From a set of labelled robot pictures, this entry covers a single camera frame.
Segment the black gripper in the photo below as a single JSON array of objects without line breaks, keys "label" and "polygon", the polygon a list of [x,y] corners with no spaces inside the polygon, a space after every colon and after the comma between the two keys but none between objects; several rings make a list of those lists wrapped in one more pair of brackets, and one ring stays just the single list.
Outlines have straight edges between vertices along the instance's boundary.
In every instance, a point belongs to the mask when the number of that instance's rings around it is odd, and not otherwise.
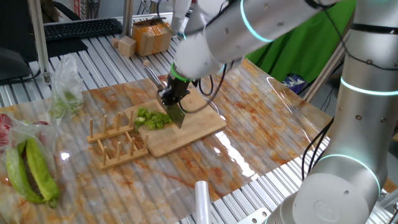
[{"label": "black gripper", "polygon": [[188,90],[190,82],[181,81],[178,78],[167,80],[167,88],[159,90],[159,102],[164,106],[179,103],[185,96],[190,94]]}]

